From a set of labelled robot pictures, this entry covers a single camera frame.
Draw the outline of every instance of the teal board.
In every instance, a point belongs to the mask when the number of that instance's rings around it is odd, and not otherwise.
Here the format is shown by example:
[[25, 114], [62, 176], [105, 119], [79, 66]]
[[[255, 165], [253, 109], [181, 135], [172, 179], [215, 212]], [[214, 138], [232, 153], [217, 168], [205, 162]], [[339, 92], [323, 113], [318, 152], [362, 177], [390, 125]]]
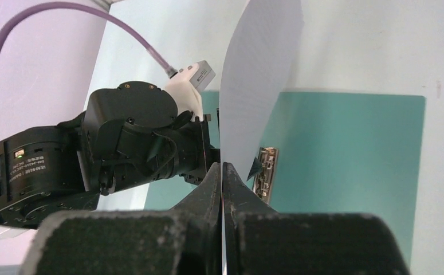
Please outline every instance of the teal board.
[[[217, 92], [203, 93], [216, 147], [217, 106]], [[280, 149], [271, 206], [282, 213], [373, 213], [409, 263], [424, 111], [420, 96], [281, 93], [261, 140]], [[152, 183], [145, 209], [168, 209], [193, 188], [179, 177]]]

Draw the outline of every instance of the white wall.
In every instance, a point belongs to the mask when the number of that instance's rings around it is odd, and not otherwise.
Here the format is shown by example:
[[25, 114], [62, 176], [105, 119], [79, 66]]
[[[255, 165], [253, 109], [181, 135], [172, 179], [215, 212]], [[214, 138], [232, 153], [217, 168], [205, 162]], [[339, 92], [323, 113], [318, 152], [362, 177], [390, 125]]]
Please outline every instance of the white wall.
[[[69, 0], [95, 6], [89, 0]], [[45, 0], [0, 0], [0, 28]], [[55, 125], [83, 108], [105, 21], [53, 10], [19, 24], [0, 56], [0, 140], [27, 128]], [[34, 231], [0, 241], [0, 265], [20, 264]]]
[[[173, 66], [207, 59], [217, 72], [208, 89], [217, 90], [243, 6], [228, 0], [124, 1], [112, 5], [111, 13]], [[302, 7], [302, 45], [288, 89], [427, 98], [411, 270], [444, 274], [444, 0], [302, 0]], [[90, 91], [132, 79], [163, 85], [158, 65], [122, 37], [106, 28]], [[146, 195], [139, 188], [129, 192]], [[109, 207], [140, 206], [127, 199], [127, 191], [124, 196], [128, 203]]]

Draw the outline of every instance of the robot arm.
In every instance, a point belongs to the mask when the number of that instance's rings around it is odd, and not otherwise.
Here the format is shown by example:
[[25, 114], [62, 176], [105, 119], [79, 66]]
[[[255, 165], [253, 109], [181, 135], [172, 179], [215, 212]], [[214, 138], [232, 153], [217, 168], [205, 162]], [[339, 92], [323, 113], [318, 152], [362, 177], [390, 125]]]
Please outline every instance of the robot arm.
[[175, 175], [199, 184], [219, 161], [209, 119], [167, 87], [131, 81], [100, 89], [75, 119], [1, 141], [0, 225], [36, 229], [56, 211], [94, 210], [99, 195]]

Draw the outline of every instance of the paper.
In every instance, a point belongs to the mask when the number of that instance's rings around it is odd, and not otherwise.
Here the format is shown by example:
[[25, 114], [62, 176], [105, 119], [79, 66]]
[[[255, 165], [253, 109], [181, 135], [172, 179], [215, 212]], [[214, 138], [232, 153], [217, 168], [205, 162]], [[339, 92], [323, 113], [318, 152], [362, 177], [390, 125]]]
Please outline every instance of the paper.
[[246, 179], [302, 32], [300, 0], [249, 1], [230, 41], [220, 87], [221, 161]]

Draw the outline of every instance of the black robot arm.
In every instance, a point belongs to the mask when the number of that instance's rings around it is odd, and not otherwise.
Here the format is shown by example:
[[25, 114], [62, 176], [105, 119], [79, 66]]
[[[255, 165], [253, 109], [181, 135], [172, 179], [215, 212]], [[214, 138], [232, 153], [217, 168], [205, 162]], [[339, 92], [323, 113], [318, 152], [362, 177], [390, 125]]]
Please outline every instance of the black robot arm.
[[0, 225], [35, 229], [56, 211], [96, 209], [100, 194], [175, 175], [199, 184], [219, 153], [209, 117], [191, 118], [167, 92], [132, 81], [93, 92], [71, 121], [1, 141]]

